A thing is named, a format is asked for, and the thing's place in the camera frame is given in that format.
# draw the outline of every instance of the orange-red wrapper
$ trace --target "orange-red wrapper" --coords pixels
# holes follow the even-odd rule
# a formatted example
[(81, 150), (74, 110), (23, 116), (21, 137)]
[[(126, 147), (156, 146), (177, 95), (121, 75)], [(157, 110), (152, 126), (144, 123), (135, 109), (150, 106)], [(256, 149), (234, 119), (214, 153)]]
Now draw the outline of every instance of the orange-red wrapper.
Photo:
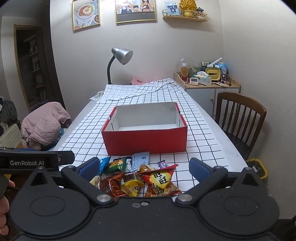
[(128, 196), (128, 194), (121, 190), (121, 180), (123, 175), (124, 173), (120, 173), (115, 176), (100, 179), (98, 188), (105, 191), (106, 193), (109, 193), (114, 198)]
[(172, 196), (181, 193), (181, 190), (171, 182), (177, 166), (178, 164), (175, 164), (151, 172), (137, 173), (148, 183), (145, 197)]

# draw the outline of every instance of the ceiling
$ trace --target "ceiling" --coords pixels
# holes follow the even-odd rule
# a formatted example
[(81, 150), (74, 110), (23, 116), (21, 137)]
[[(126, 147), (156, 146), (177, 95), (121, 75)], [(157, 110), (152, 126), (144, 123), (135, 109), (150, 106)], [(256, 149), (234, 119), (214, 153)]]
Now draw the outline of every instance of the ceiling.
[(40, 19), (48, 2), (48, 0), (8, 0), (0, 8), (0, 17)]

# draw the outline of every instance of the checkered tablecloth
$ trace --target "checkered tablecloth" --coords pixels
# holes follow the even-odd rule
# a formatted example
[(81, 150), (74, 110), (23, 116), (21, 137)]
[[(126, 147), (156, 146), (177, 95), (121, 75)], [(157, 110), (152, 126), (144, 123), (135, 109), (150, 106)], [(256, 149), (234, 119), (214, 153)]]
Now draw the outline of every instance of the checkered tablecloth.
[[(154, 81), (144, 85), (107, 85), (103, 97), (86, 115), (59, 150), (72, 150), (75, 154), (73, 165), (96, 156), (108, 155), (102, 138), (101, 128), (117, 105), (141, 104), (153, 102), (177, 102), (181, 114), (188, 124), (187, 148), (184, 153), (150, 155), (149, 163), (158, 167), (157, 162), (165, 160), (169, 165), (179, 164), (172, 182), (181, 190), (187, 191), (198, 181), (189, 173), (188, 163), (192, 157), (202, 160), (213, 167), (224, 166), (232, 171), (225, 158), (221, 145), (216, 140), (203, 115), (191, 97), (172, 79)], [(120, 156), (112, 156), (111, 161)], [(140, 191), (144, 195), (147, 186)]]

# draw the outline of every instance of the tissue box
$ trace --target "tissue box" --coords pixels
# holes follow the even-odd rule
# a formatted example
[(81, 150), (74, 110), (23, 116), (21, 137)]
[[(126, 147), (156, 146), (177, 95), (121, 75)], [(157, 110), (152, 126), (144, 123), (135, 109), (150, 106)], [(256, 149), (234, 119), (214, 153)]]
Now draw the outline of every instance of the tissue box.
[(111, 156), (185, 152), (187, 124), (175, 102), (119, 105), (102, 136)]
[(206, 77), (204, 75), (199, 75), (199, 74), (194, 74), (193, 75), (194, 78), (199, 78), (199, 84), (202, 85), (211, 85), (212, 84), (212, 78), (211, 77)]

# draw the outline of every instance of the human hand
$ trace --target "human hand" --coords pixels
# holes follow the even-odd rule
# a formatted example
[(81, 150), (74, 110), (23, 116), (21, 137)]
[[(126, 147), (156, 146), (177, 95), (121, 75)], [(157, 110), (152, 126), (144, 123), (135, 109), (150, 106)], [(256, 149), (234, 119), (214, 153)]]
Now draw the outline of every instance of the human hand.
[[(15, 187), (15, 183), (11, 180), (9, 180), (8, 183), (9, 187)], [(6, 216), (5, 213), (9, 211), (9, 202), (7, 198), (4, 196), (2, 199), (0, 199), (0, 234), (5, 236), (8, 235), (9, 229), (6, 225)]]

